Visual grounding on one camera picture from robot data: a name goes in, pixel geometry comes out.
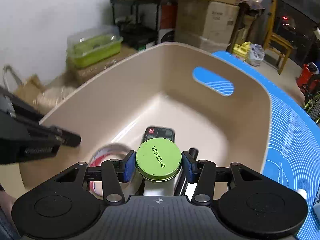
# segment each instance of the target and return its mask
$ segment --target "black mechanical device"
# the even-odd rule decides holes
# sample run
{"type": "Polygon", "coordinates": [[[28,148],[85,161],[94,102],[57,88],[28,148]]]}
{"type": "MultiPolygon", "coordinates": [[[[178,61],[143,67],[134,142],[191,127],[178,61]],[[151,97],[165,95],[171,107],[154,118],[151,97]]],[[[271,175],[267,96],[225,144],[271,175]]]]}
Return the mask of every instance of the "black mechanical device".
{"type": "Polygon", "coordinates": [[[0,86],[0,164],[54,157],[61,145],[80,144],[77,134],[39,125],[42,117],[0,86]]]}
{"type": "Polygon", "coordinates": [[[189,183],[197,183],[191,201],[186,196],[132,195],[125,201],[119,182],[135,171],[134,151],[124,160],[99,167],[79,162],[21,196],[12,218],[23,240],[294,240],[308,212],[296,192],[240,164],[229,168],[195,161],[182,152],[189,183]],[[90,181],[102,181],[103,200],[89,191],[90,181]],[[213,200],[215,183],[228,191],[213,200]]]}

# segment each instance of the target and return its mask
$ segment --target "floor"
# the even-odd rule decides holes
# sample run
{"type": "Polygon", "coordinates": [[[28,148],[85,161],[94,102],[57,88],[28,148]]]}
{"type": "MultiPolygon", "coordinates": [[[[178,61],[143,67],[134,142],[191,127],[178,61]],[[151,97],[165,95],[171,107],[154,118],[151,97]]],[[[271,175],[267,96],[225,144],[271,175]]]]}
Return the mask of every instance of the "floor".
{"type": "Polygon", "coordinates": [[[288,59],[284,70],[279,75],[276,67],[272,65],[276,62],[276,54],[273,55],[269,52],[268,54],[259,67],[253,68],[286,92],[299,106],[303,106],[304,96],[296,84],[296,78],[301,74],[301,67],[288,59]]]}

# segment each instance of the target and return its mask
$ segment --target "blue silicone mat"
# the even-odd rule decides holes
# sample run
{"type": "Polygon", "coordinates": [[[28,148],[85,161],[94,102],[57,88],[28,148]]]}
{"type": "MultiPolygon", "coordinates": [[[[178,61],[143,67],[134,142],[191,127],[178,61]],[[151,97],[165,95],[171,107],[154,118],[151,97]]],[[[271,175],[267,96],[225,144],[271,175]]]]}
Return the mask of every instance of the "blue silicone mat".
{"type": "MultiPolygon", "coordinates": [[[[223,51],[212,55],[247,73],[268,91],[272,116],[263,174],[293,190],[307,192],[309,212],[297,238],[320,239],[320,223],[312,209],[320,185],[320,129],[286,93],[247,63],[223,51]]],[[[228,96],[233,92],[231,82],[211,76],[206,69],[196,68],[194,76],[221,94],[228,96]]]]}

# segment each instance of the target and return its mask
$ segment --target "round green tin lid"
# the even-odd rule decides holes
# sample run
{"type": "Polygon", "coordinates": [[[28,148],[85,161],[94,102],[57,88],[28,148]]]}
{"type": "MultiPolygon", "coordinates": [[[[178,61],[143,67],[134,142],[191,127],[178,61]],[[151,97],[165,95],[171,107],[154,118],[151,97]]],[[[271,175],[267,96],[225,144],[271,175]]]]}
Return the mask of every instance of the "round green tin lid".
{"type": "Polygon", "coordinates": [[[181,152],[172,141],[153,138],[140,145],[136,154],[137,169],[154,182],[166,181],[180,170],[181,152]]]}

